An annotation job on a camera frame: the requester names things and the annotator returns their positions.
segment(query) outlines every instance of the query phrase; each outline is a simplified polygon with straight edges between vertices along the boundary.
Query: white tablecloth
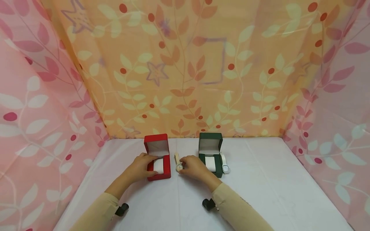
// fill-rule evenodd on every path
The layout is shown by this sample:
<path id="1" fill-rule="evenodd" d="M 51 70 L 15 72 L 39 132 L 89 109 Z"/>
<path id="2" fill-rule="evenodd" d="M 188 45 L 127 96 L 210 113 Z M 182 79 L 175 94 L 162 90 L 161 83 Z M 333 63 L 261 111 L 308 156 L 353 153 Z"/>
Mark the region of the white tablecloth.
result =
<path id="1" fill-rule="evenodd" d="M 216 210 L 202 201 L 210 193 L 199 182 L 175 171 L 174 153 L 197 155 L 198 139 L 169 139 L 172 177 L 132 185 L 120 203 L 125 217 L 115 217 L 114 231 L 232 230 Z M 282 139 L 224 138 L 221 151 L 230 166 L 222 181 L 240 194 L 275 231 L 351 231 L 343 216 L 291 153 Z M 141 152 L 143 139 L 107 142 L 55 227 L 66 231 Z"/>

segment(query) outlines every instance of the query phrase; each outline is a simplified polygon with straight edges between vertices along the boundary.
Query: black clip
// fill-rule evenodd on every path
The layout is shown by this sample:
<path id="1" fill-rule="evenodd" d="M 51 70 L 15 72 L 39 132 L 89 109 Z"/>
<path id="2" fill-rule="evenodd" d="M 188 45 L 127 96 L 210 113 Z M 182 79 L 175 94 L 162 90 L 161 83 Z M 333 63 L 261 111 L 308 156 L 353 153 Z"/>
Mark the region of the black clip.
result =
<path id="1" fill-rule="evenodd" d="M 122 204 L 122 206 L 119 206 L 117 211 L 115 212 L 115 214 L 119 217 L 123 217 L 123 215 L 125 214 L 125 212 L 128 210 L 128 204 L 124 203 Z"/>
<path id="2" fill-rule="evenodd" d="M 212 199 L 210 199 L 210 200 L 204 199 L 203 202 L 202 202 L 202 205 L 207 211 L 211 211 L 211 209 L 216 207 L 216 204 Z"/>

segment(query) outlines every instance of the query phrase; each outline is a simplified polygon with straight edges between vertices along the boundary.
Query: hand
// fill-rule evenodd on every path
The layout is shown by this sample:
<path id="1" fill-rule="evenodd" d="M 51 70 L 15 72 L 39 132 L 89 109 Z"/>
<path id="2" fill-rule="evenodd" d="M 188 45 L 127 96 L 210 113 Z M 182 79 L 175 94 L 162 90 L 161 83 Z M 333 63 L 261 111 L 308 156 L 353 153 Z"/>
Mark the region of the hand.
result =
<path id="1" fill-rule="evenodd" d="M 222 183 L 206 165 L 196 156 L 185 156 L 180 159 L 184 169 L 179 171 L 179 174 L 186 175 L 191 178 L 202 181 L 207 185 L 209 190 L 213 192 Z"/>
<path id="2" fill-rule="evenodd" d="M 150 162 L 156 159 L 158 159 L 158 156 L 150 156 L 146 153 L 141 153 L 122 174 L 126 175 L 131 183 L 155 176 L 158 174 L 158 172 L 147 171 L 147 167 Z"/>

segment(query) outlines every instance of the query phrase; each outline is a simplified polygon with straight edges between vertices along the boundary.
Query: green watch box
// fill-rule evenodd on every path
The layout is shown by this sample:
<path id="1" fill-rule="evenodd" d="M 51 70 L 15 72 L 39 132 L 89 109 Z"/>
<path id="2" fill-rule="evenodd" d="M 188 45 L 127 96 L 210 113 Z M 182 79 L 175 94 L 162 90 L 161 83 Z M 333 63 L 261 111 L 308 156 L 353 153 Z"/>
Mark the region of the green watch box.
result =
<path id="1" fill-rule="evenodd" d="M 222 177 L 222 159 L 220 155 L 222 145 L 222 134 L 221 133 L 205 133 L 201 132 L 199 134 L 199 158 L 206 164 L 206 157 L 215 158 L 216 171 L 213 172 L 218 178 Z"/>

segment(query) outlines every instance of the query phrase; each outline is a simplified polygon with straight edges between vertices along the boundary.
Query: square watch face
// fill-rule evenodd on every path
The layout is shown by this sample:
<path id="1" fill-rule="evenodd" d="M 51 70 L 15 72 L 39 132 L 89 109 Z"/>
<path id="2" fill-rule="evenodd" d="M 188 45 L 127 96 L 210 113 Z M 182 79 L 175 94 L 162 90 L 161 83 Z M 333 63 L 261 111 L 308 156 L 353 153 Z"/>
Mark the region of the square watch face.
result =
<path id="1" fill-rule="evenodd" d="M 223 166 L 222 166 L 222 171 L 223 171 L 223 172 L 228 172 L 228 171 L 230 171 L 229 166 L 227 166 L 227 165 L 223 165 Z"/>

